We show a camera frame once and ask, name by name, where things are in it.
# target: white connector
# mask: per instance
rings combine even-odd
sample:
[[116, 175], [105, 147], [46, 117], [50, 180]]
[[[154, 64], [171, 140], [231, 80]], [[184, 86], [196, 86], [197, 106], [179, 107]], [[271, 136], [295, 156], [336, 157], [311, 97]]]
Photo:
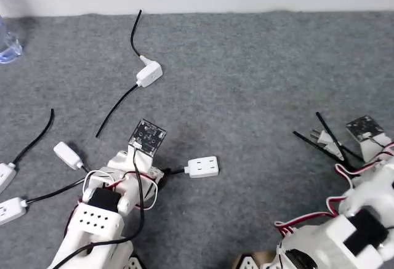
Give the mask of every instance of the white connector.
[[26, 214], [26, 201], [15, 197], [0, 203], [0, 226]]
[[54, 147], [56, 155], [73, 170], [84, 166], [82, 159], [65, 143], [60, 142]]
[[212, 177], [219, 174], [216, 156], [202, 157], [189, 160], [185, 173], [191, 178]]
[[319, 132], [318, 130], [313, 129], [311, 131], [311, 136], [314, 137], [317, 141], [318, 144], [323, 144], [324, 149], [330, 152], [331, 154], [335, 155], [339, 159], [343, 160], [344, 157], [342, 156], [342, 153], [340, 152], [339, 148], [331, 138], [331, 136], [325, 131], [322, 130]]
[[16, 176], [15, 164], [0, 163], [0, 193], [7, 188], [12, 179]]
[[136, 83], [138, 86], [147, 87], [163, 75], [163, 70], [158, 62], [149, 60], [142, 55], [140, 58], [146, 67], [138, 72]]

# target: electrical outlet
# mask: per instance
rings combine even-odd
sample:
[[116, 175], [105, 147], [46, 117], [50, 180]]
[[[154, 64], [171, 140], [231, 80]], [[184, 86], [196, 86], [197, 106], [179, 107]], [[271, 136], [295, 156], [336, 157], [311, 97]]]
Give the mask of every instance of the electrical outlet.
[[211, 177], [219, 174], [216, 156], [208, 156], [189, 160], [185, 173], [191, 178]]
[[26, 203], [15, 197], [0, 203], [0, 226], [26, 214]]
[[7, 188], [17, 172], [12, 165], [0, 163], [0, 193]]
[[145, 267], [137, 257], [131, 257], [128, 266], [125, 266], [124, 269], [145, 269]]
[[243, 257], [243, 259], [240, 260], [236, 269], [259, 269], [259, 267], [254, 262], [253, 258], [249, 255]]

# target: water bottle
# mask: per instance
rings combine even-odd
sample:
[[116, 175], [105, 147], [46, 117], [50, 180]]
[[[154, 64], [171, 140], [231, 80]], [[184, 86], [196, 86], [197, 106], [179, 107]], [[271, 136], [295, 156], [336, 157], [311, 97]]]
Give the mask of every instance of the water bottle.
[[17, 37], [7, 31], [4, 20], [0, 17], [0, 64], [10, 63], [22, 55], [22, 46]]

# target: white power strip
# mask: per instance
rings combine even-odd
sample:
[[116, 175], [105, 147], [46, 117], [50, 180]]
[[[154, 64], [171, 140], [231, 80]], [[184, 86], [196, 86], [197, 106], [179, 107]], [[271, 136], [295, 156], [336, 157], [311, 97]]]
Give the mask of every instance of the white power strip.
[[126, 266], [124, 269], [143, 269], [143, 268], [142, 268], [138, 258], [131, 257], [129, 259], [129, 265]]
[[15, 197], [0, 203], [0, 226], [26, 214], [26, 201]]
[[243, 258], [241, 265], [238, 265], [237, 269], [259, 269], [259, 266], [257, 266], [250, 255]]

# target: gray carpet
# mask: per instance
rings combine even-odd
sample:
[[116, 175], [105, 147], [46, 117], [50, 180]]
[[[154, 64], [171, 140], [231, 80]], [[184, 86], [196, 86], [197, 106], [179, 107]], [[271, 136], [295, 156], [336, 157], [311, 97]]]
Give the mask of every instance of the gray carpet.
[[[26, 46], [23, 57], [0, 66], [0, 160], [11, 161], [41, 131], [50, 108], [56, 119], [0, 202], [83, 176], [56, 157], [57, 142], [72, 143], [99, 168], [146, 118], [168, 130], [156, 166], [217, 155], [221, 172], [171, 178], [147, 212], [136, 251], [148, 269], [230, 268], [240, 252], [276, 246], [274, 220], [324, 209], [327, 196], [347, 187], [331, 160], [292, 135], [321, 129], [315, 111], [355, 150], [344, 124], [364, 114], [394, 136], [394, 13], [272, 12], [143, 15], [135, 45], [164, 76], [130, 95], [95, 139], [143, 67], [129, 43], [134, 18], [8, 21]], [[1, 268], [46, 268], [80, 194], [36, 203], [0, 227]]]

